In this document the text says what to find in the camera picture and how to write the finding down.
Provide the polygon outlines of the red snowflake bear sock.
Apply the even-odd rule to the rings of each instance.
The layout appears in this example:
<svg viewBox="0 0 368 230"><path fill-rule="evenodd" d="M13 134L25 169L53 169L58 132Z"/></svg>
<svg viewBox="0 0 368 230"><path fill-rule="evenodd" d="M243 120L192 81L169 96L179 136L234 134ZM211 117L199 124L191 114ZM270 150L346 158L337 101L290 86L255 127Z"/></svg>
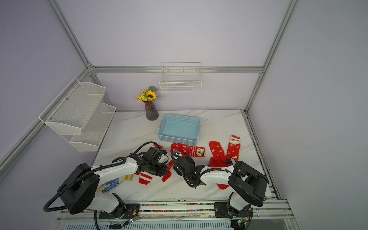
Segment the red snowflake bear sock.
<svg viewBox="0 0 368 230"><path fill-rule="evenodd" d="M191 157L198 157L198 158L205 157L205 148L203 147L189 146L181 143L173 143L171 145L170 152L173 153L175 151L183 155L189 155Z"/></svg>

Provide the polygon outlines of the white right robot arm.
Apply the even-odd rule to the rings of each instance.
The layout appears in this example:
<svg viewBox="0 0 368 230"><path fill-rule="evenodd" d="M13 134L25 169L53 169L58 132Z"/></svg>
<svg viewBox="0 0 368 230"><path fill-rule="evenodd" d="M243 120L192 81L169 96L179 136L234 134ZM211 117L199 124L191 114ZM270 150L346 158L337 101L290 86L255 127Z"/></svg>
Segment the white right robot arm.
<svg viewBox="0 0 368 230"><path fill-rule="evenodd" d="M173 168L191 188L211 184L231 187L234 192L228 199L229 209L241 211L248 205L261 207L264 203L267 177L242 161L230 158L226 167L195 165L191 156L177 150L171 153L171 158Z"/></svg>

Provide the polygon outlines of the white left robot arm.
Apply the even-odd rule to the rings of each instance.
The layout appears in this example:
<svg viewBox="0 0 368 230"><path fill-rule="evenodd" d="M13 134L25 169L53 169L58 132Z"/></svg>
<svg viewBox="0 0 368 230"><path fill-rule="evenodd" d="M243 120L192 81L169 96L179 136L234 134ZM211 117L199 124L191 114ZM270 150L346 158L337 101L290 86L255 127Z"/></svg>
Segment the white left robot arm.
<svg viewBox="0 0 368 230"><path fill-rule="evenodd" d="M115 194L104 193L98 188L111 185L115 179L137 173L149 173L154 176L167 175L168 155L154 141L147 151L139 147L128 156L114 159L111 164L89 166L78 165L62 183L57 193L44 205L44 212L68 210L70 214L78 214L85 210L103 211L119 218L126 205L122 198Z"/></svg>

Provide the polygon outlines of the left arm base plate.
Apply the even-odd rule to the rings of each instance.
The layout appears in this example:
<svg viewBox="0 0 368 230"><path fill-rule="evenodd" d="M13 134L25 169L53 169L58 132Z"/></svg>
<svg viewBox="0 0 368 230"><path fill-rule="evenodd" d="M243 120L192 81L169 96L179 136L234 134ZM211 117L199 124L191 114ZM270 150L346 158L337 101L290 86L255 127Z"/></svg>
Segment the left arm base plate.
<svg viewBox="0 0 368 230"><path fill-rule="evenodd" d="M138 203L125 203L119 205L112 213L101 211L99 219L132 219L138 216L141 205Z"/></svg>

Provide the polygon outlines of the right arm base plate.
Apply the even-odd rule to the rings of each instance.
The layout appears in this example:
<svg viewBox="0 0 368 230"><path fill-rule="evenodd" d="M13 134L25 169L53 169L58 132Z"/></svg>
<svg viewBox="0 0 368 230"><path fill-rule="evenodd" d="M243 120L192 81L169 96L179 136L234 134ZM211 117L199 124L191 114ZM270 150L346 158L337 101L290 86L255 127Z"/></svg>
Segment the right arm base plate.
<svg viewBox="0 0 368 230"><path fill-rule="evenodd" d="M252 206L238 193L232 192L227 202L215 202L214 211L216 218L243 218L250 217Z"/></svg>

